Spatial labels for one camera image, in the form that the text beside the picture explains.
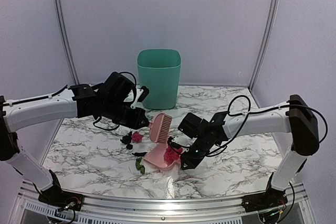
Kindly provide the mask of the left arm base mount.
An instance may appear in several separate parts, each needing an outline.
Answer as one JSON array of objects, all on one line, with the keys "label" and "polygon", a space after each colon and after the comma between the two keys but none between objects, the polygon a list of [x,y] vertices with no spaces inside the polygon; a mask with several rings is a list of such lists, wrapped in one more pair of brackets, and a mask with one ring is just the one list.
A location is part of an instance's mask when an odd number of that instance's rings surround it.
[{"label": "left arm base mount", "polygon": [[39,193],[38,200],[49,205],[60,207],[63,210],[68,206],[68,209],[70,210],[80,211],[84,196],[79,193],[63,190],[56,174],[51,170],[49,170],[49,172],[53,179],[52,186],[46,190],[38,190],[36,188]]}]

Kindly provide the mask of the pink plastic dustpan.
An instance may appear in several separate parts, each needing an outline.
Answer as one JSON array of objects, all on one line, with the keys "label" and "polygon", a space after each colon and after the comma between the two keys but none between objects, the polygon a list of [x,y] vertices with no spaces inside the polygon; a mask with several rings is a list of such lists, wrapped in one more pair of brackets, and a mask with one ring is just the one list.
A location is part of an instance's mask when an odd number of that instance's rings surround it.
[{"label": "pink plastic dustpan", "polygon": [[169,171],[174,166],[180,166],[180,160],[172,163],[171,165],[165,163],[164,154],[168,147],[169,146],[167,144],[158,144],[153,150],[148,152],[143,159],[162,171]]}]

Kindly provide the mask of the pink hand brush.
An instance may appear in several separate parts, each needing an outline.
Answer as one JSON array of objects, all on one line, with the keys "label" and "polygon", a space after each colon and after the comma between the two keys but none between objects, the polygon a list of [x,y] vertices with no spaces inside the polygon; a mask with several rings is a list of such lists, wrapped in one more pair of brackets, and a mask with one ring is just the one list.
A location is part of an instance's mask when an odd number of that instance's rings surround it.
[{"label": "pink hand brush", "polygon": [[153,143],[166,143],[169,138],[169,130],[172,117],[165,113],[158,113],[149,125],[149,137]]}]

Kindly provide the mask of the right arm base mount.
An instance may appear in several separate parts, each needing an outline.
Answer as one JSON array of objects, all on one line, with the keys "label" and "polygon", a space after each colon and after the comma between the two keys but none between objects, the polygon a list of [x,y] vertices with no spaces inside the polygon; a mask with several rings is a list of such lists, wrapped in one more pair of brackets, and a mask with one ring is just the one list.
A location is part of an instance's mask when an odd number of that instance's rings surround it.
[{"label": "right arm base mount", "polygon": [[242,197],[242,207],[246,212],[274,208],[288,202],[285,190],[276,190],[271,187],[272,177],[273,174],[271,174],[264,192],[254,193]]}]

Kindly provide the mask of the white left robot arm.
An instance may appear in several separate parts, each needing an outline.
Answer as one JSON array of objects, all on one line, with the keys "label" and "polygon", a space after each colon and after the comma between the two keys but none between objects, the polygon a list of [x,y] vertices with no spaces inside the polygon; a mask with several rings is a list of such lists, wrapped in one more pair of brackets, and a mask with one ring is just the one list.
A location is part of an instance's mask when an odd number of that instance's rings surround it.
[{"label": "white left robot arm", "polygon": [[114,131],[120,126],[138,130],[149,125],[145,110],[137,107],[149,94],[138,87],[126,72],[113,72],[105,82],[65,86],[61,90],[23,100],[5,100],[1,96],[1,161],[39,189],[41,196],[56,206],[66,202],[54,172],[42,167],[18,144],[17,131],[28,126],[57,119],[93,116],[96,125],[102,118],[112,121]]}]

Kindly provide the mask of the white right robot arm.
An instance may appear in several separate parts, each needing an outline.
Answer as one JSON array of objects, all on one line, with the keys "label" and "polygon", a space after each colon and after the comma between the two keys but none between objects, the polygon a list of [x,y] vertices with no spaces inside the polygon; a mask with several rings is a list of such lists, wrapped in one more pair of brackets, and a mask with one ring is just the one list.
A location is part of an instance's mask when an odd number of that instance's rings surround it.
[{"label": "white right robot arm", "polygon": [[217,112],[207,121],[188,113],[178,130],[194,140],[180,155],[181,169],[195,169],[212,155],[214,145],[224,149],[235,138],[261,133],[291,133],[292,143],[276,171],[271,175],[267,190],[260,195],[260,203],[271,207],[280,199],[290,180],[300,171],[309,156],[320,147],[317,112],[307,106],[299,95],[288,101],[248,112],[231,114]]}]

